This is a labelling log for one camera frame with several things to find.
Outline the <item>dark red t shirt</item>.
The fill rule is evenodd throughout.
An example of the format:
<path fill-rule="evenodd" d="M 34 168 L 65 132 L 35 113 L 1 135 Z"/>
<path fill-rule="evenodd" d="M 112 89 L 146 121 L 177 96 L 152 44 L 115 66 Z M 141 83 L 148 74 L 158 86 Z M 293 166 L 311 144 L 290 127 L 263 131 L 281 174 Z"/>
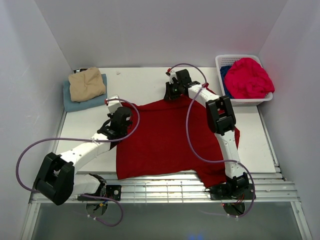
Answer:
<path fill-rule="evenodd" d="M 186 118 L 191 99 L 181 96 L 173 101 L 158 100 L 131 106 L 136 130 L 116 146 L 116 174 L 119 180 L 141 176 L 173 174 L 193 170 L 204 186 L 226 182 L 225 164 L 216 136 L 207 124 L 206 110 L 194 102 L 189 116 L 189 136 L 195 152 L 187 141 Z"/>

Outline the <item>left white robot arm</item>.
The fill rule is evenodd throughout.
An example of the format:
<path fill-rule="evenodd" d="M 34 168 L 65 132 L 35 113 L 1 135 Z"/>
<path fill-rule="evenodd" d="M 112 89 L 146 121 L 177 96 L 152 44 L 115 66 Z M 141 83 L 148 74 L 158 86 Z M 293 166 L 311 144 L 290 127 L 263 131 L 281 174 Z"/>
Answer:
<path fill-rule="evenodd" d="M 118 107 L 88 142 L 61 154 L 48 153 L 41 164 L 33 188 L 57 206 L 75 195 L 89 195 L 95 200 L 106 196 L 107 183 L 97 174 L 76 175 L 87 163 L 112 150 L 128 134 L 132 110 Z"/>

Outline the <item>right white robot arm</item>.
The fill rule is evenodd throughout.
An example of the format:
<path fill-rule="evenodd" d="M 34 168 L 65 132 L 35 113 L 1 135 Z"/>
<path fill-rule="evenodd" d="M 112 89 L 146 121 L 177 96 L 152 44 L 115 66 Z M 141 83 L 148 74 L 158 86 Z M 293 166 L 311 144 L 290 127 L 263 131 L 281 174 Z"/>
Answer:
<path fill-rule="evenodd" d="M 185 120 L 186 137 L 191 151 L 200 160 L 210 162 L 200 157 L 191 143 L 189 119 L 194 102 L 205 108 L 209 130 L 218 140 L 223 159 L 215 163 L 224 163 L 226 182 L 210 187 L 210 194 L 219 198 L 237 199 L 249 189 L 250 176 L 239 157 L 235 137 L 236 117 L 230 98 L 219 96 L 208 90 L 205 84 L 193 81 L 187 69 L 173 71 L 169 68 L 166 75 L 169 81 L 165 83 L 165 100 L 171 101 L 183 95 L 191 99 Z"/>

